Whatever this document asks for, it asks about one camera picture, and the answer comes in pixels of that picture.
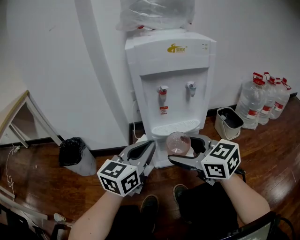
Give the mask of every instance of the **white bin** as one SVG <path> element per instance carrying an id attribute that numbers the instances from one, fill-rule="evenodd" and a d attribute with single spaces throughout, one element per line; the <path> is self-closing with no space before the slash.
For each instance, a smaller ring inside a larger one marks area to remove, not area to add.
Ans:
<path id="1" fill-rule="evenodd" d="M 71 171 L 86 177 L 96 173 L 96 160 L 80 138 L 71 138 L 60 145 L 59 162 Z"/>
<path id="2" fill-rule="evenodd" d="M 240 128 L 244 121 L 231 107 L 222 107 L 217 110 L 215 129 L 226 140 L 232 140 L 240 135 Z"/>
<path id="3" fill-rule="evenodd" d="M 94 175 L 97 171 L 96 160 L 88 148 L 83 150 L 82 159 L 78 164 L 64 167 L 83 177 Z"/>

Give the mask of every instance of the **water bottle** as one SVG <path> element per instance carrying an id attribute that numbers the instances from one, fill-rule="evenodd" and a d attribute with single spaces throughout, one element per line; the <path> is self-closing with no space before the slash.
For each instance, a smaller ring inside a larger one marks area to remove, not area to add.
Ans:
<path id="1" fill-rule="evenodd" d="M 258 123 L 262 125 L 267 124 L 269 121 L 269 116 L 271 114 L 272 107 L 275 104 L 275 97 L 277 94 L 275 78 L 270 76 L 267 72 L 264 73 L 264 75 L 266 77 L 266 84 L 264 86 L 266 103 L 258 116 Z"/>
<path id="2" fill-rule="evenodd" d="M 285 78 L 283 78 L 281 82 L 276 82 L 276 88 L 277 96 L 275 98 L 274 106 L 271 110 L 271 119 L 279 118 L 287 102 L 290 99 L 290 90 L 292 89 L 290 86 L 287 85 L 287 80 Z"/>
<path id="3" fill-rule="evenodd" d="M 240 99 L 236 106 L 236 113 L 244 120 L 243 128 L 256 129 L 258 113 L 265 105 L 265 82 L 263 76 L 253 73 L 253 81 L 243 84 Z"/>

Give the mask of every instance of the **shoe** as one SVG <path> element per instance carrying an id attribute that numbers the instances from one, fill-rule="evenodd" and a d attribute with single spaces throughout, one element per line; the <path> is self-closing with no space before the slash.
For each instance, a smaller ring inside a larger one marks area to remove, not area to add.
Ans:
<path id="1" fill-rule="evenodd" d="M 141 214 L 145 221 L 145 229 L 153 233 L 155 229 L 155 217 L 158 213 L 159 201 L 155 195 L 147 196 L 141 206 Z"/>
<path id="2" fill-rule="evenodd" d="M 177 205 L 179 207 L 179 211 L 180 211 L 180 215 L 181 215 L 182 219 L 186 223 L 191 224 L 192 221 L 189 220 L 188 217 L 186 216 L 186 214 L 184 214 L 184 212 L 180 209 L 179 202 L 178 202 L 178 198 L 180 198 L 182 193 L 186 190 L 188 190 L 188 188 L 186 186 L 184 186 L 183 184 L 178 184 L 173 188 L 173 196 L 174 196 L 175 202 L 177 203 Z"/>

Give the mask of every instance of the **stool leg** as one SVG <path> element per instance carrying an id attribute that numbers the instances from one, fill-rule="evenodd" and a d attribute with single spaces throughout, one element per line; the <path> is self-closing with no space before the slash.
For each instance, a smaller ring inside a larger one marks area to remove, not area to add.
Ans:
<path id="1" fill-rule="evenodd" d="M 39 122 L 39 124 L 43 127 L 43 129 L 46 131 L 46 133 L 49 134 L 49 136 L 53 139 L 53 141 L 60 146 L 61 140 L 58 138 L 56 133 L 49 127 L 49 125 L 46 123 L 44 118 L 41 116 L 41 114 L 38 112 L 38 110 L 35 108 L 33 105 L 32 101 L 30 100 L 29 97 L 26 97 L 26 104 L 33 115 L 33 117 Z"/>
<path id="2" fill-rule="evenodd" d="M 18 129 L 15 127 L 13 123 L 9 125 L 9 129 L 16 135 L 16 137 L 20 140 L 25 148 L 28 148 L 28 144 L 25 142 L 25 139 L 19 133 Z"/>

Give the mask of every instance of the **red label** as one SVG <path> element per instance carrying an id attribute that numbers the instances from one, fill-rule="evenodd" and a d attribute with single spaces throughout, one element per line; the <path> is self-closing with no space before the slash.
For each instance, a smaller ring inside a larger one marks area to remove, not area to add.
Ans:
<path id="1" fill-rule="evenodd" d="M 249 112 L 248 112 L 247 118 L 249 118 L 249 119 L 255 119 L 256 116 L 257 116 L 257 111 L 250 109 Z"/>
<path id="2" fill-rule="evenodd" d="M 249 112 L 248 112 L 248 115 L 255 116 L 256 113 L 257 113 L 257 111 L 254 111 L 254 110 L 250 109 Z"/>
<path id="3" fill-rule="evenodd" d="M 160 115 L 168 114 L 168 113 L 167 113 L 167 109 L 168 109 L 167 106 L 166 106 L 166 107 L 160 107 L 159 109 L 160 109 Z"/>
<path id="4" fill-rule="evenodd" d="M 268 112 L 268 111 L 270 111 L 270 110 L 271 110 L 271 108 L 272 108 L 272 107 L 263 106 L 263 108 L 262 108 L 262 109 L 263 109 L 264 111 L 267 111 L 267 112 Z"/>
<path id="5" fill-rule="evenodd" d="M 269 112 L 271 111 L 272 107 L 268 107 L 268 106 L 263 106 L 261 113 L 262 114 L 269 114 Z"/>
<path id="6" fill-rule="evenodd" d="M 283 105 L 279 104 L 278 102 L 275 102 L 275 106 L 279 109 L 283 109 Z"/>

